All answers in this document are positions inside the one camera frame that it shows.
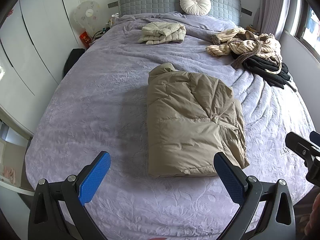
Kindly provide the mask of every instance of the wall switch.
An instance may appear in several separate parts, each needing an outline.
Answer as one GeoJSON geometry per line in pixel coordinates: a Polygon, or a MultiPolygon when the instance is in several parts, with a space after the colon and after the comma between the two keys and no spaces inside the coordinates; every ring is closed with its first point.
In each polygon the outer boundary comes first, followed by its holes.
{"type": "Polygon", "coordinates": [[[108,3],[108,8],[112,8],[112,7],[116,7],[116,6],[118,6],[118,1],[112,2],[112,3],[108,3]]]}

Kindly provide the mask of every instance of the metal screw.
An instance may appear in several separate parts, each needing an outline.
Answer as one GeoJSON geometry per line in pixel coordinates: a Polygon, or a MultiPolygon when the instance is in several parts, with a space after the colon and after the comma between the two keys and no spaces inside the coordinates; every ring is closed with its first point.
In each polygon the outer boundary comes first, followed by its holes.
{"type": "Polygon", "coordinates": [[[287,184],[284,179],[280,179],[280,180],[279,180],[279,183],[280,183],[280,185],[282,185],[282,186],[285,186],[285,184],[287,184]]]}
{"type": "Polygon", "coordinates": [[[39,181],[38,181],[38,184],[39,185],[43,185],[45,183],[45,179],[40,179],[39,181]]]}
{"type": "Polygon", "coordinates": [[[257,181],[257,178],[255,176],[249,176],[248,180],[250,182],[256,182],[257,181]]]}
{"type": "Polygon", "coordinates": [[[68,181],[72,182],[72,181],[75,181],[76,180],[76,176],[75,175],[70,175],[68,177],[68,181]]]}

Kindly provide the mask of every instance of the black sweater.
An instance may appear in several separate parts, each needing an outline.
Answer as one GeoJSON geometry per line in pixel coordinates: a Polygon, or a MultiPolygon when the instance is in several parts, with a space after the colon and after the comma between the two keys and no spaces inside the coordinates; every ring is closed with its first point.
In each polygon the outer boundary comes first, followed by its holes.
{"type": "MultiPolygon", "coordinates": [[[[231,55],[234,59],[238,58],[240,55],[235,54],[234,52],[231,52],[231,55]]],[[[259,58],[257,56],[252,56],[247,58],[243,63],[242,66],[259,76],[261,76],[270,86],[277,86],[282,89],[284,89],[284,85],[288,85],[292,88],[294,92],[297,90],[290,85],[288,82],[290,80],[290,75],[288,74],[289,70],[285,63],[282,62],[282,68],[279,74],[274,75],[270,74],[265,71],[265,69],[269,71],[277,71],[279,67],[271,62],[268,62],[262,58],[259,58]]]]}

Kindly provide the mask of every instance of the curtain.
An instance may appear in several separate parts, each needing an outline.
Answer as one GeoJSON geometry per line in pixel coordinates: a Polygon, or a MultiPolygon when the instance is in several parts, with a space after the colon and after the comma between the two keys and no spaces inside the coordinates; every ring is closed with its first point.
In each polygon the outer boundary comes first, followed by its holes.
{"type": "Polygon", "coordinates": [[[272,33],[280,39],[289,11],[290,0],[261,0],[253,19],[253,28],[260,33],[272,33]]]}

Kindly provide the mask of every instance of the striped cardigan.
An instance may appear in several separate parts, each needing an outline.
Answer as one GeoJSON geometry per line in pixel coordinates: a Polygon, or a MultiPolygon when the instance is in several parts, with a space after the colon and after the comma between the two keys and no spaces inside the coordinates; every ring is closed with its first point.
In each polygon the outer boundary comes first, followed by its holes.
{"type": "Polygon", "coordinates": [[[231,51],[238,55],[250,53],[250,56],[255,55],[279,66],[279,70],[272,74],[278,74],[281,71],[281,45],[273,34],[257,36],[242,28],[235,28],[215,34],[211,36],[211,40],[216,45],[207,46],[206,51],[214,57],[229,55],[231,51]]]}

